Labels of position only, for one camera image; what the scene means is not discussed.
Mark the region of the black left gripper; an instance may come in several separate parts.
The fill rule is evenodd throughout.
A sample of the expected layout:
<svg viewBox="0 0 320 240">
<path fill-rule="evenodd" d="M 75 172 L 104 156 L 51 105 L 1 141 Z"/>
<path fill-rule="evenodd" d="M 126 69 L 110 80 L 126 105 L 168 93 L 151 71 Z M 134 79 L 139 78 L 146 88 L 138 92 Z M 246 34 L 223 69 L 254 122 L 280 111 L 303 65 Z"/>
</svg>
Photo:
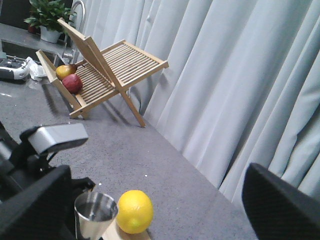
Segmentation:
<svg viewBox="0 0 320 240">
<path fill-rule="evenodd" d="M 0 205 L 22 192 L 57 167 L 50 161 L 60 151 L 37 154 L 29 143 L 16 142 L 4 127 L 0 129 Z M 90 191 L 95 183 L 88 177 L 74 179 L 71 175 L 71 204 L 65 226 L 76 237 L 74 202 L 81 193 Z"/>
</svg>

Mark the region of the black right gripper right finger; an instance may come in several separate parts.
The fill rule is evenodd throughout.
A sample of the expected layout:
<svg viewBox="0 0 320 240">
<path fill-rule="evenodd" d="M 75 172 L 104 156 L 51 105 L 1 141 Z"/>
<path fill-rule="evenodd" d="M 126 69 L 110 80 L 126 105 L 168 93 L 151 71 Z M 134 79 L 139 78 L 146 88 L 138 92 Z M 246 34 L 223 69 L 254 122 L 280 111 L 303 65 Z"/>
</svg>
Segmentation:
<svg viewBox="0 0 320 240">
<path fill-rule="evenodd" d="M 320 238 L 320 203 L 262 165 L 247 168 L 241 197 L 259 240 Z"/>
</svg>

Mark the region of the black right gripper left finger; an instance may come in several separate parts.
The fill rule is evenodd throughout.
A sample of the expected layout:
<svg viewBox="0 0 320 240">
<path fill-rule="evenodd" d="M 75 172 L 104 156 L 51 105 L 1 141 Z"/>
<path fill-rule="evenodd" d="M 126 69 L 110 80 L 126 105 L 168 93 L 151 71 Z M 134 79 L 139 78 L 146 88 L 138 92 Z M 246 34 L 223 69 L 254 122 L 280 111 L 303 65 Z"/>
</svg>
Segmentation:
<svg viewBox="0 0 320 240">
<path fill-rule="evenodd" d="M 71 170 L 62 165 L 0 205 L 0 238 L 75 239 L 65 225 L 71 201 Z"/>
</svg>

